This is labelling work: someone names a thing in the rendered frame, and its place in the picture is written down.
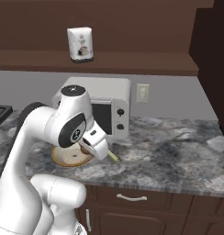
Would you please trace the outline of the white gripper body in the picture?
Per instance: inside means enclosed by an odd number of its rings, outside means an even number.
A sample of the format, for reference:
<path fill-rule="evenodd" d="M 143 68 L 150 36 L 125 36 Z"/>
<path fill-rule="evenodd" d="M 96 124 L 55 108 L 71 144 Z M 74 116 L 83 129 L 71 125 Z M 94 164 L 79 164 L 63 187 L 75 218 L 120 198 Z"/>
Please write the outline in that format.
<path fill-rule="evenodd" d="M 104 160 L 108 155 L 108 145 L 107 145 L 106 139 L 88 140 L 86 138 L 81 138 L 79 140 L 79 144 L 84 149 L 89 151 L 91 155 L 93 155 L 94 157 L 96 157 L 99 160 Z"/>

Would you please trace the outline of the tan round bowl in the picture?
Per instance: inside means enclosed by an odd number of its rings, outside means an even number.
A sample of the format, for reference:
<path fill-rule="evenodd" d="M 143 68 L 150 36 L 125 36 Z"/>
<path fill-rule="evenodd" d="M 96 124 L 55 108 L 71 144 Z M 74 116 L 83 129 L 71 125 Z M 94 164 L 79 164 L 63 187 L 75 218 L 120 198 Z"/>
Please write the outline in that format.
<path fill-rule="evenodd" d="M 81 151 L 81 146 L 75 143 L 69 148 L 54 147 L 51 150 L 52 160 L 63 167 L 76 167 L 89 162 L 93 156 Z"/>

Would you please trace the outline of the yellow-green stick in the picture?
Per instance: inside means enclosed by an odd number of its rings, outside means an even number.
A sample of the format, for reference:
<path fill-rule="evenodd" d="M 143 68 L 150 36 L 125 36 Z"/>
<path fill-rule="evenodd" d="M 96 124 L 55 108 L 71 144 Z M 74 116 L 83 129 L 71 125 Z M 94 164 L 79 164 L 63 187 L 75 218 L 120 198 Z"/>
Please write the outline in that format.
<path fill-rule="evenodd" d="M 114 162 L 119 162 L 119 158 L 111 150 L 108 150 L 108 155 Z"/>

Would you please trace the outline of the white toaster oven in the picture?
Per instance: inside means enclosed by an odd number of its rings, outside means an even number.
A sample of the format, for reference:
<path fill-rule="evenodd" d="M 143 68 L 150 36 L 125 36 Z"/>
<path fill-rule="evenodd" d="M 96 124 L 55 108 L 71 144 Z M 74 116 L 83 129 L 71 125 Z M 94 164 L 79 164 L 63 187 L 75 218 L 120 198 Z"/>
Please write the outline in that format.
<path fill-rule="evenodd" d="M 63 85 L 77 84 L 90 95 L 92 114 L 107 139 L 123 140 L 129 134 L 131 82 L 126 78 L 70 77 Z M 121 117 L 118 109 L 125 111 Z M 124 129 L 117 129 L 123 124 Z"/>

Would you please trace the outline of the dark brown cupboard door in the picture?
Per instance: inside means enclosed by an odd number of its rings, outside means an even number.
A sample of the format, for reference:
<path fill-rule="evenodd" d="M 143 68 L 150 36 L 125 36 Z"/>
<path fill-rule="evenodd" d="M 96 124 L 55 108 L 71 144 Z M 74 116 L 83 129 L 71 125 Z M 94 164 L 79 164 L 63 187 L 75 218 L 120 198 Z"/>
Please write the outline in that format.
<path fill-rule="evenodd" d="M 86 225 L 85 210 L 90 210 L 92 231 Z M 185 216 L 120 207 L 83 206 L 80 220 L 89 235 L 182 235 Z"/>
<path fill-rule="evenodd" d="M 224 219 L 189 216 L 182 235 L 224 235 Z"/>

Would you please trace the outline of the dark brown drawer front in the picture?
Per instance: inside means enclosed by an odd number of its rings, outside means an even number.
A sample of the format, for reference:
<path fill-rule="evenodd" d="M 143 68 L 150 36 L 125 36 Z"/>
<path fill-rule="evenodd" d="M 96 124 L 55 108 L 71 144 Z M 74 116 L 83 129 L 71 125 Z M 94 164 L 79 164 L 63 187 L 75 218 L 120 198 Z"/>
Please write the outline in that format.
<path fill-rule="evenodd" d="M 105 207 L 150 210 L 154 212 L 186 215 L 193 197 L 190 195 L 88 185 L 86 203 Z M 130 202 L 117 198 L 117 194 L 129 197 L 146 196 L 147 201 Z"/>
<path fill-rule="evenodd" d="M 192 216 L 224 218 L 224 198 L 194 196 L 190 208 Z"/>

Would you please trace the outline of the black hob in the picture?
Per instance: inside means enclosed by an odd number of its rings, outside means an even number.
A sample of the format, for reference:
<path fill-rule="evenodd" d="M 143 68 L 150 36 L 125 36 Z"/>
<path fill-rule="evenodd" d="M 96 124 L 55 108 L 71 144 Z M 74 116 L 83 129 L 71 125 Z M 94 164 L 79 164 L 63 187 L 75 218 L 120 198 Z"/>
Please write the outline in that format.
<path fill-rule="evenodd" d="M 0 105 L 0 125 L 12 114 L 13 108 L 11 106 Z"/>

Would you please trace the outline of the white printed bag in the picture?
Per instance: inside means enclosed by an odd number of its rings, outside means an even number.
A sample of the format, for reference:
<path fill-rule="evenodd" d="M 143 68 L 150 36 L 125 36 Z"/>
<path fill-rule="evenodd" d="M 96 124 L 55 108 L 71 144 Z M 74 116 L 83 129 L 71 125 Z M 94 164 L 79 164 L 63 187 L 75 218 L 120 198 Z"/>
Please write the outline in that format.
<path fill-rule="evenodd" d="M 70 58 L 73 62 L 91 62 L 94 59 L 91 28 L 68 28 L 67 37 Z"/>

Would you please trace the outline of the dark brown tall cabinet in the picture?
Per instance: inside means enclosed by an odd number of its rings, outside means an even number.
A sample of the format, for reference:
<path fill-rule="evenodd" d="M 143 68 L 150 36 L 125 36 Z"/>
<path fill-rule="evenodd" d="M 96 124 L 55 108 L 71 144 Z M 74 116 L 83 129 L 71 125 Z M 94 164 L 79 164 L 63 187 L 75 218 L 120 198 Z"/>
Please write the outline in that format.
<path fill-rule="evenodd" d="M 224 135 L 224 0 L 197 9 L 189 54 Z"/>

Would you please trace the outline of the white wall socket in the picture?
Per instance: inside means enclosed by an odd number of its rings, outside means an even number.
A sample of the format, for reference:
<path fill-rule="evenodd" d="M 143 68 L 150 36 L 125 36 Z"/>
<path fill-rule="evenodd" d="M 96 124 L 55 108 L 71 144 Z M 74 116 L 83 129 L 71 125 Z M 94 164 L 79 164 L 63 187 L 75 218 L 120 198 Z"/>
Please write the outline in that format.
<path fill-rule="evenodd" d="M 137 84 L 136 101 L 147 103 L 149 101 L 150 86 L 148 84 Z"/>

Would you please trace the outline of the dark brown wall shelf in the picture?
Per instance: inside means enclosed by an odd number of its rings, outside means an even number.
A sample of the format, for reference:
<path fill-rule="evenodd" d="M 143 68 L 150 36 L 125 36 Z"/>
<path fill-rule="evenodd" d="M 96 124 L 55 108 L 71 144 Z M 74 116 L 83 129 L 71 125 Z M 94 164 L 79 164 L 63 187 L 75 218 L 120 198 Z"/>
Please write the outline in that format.
<path fill-rule="evenodd" d="M 73 63 L 68 51 L 0 50 L 0 70 L 63 73 L 113 73 L 197 76 L 188 53 L 102 52 Z"/>

